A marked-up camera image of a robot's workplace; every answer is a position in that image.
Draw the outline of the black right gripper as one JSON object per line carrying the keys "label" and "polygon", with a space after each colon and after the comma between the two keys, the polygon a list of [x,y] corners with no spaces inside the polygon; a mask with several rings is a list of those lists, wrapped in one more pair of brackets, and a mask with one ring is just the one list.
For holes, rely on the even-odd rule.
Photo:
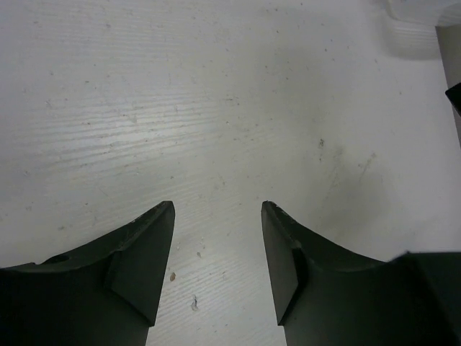
{"label": "black right gripper", "polygon": [[455,84],[450,87],[446,92],[448,100],[450,101],[457,114],[461,116],[461,83]]}

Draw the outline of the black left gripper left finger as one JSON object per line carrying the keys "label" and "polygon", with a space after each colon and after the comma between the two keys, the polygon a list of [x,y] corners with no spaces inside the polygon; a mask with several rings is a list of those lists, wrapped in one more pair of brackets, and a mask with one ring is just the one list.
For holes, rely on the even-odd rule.
{"label": "black left gripper left finger", "polygon": [[144,345],[174,231],[163,201],[89,243],[1,270],[3,345]]}

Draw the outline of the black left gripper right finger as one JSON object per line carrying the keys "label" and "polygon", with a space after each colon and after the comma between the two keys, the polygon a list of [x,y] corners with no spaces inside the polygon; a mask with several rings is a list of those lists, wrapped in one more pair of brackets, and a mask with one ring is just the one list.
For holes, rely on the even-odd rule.
{"label": "black left gripper right finger", "polygon": [[458,345],[460,254],[381,262],[261,207],[277,323],[288,345]]}

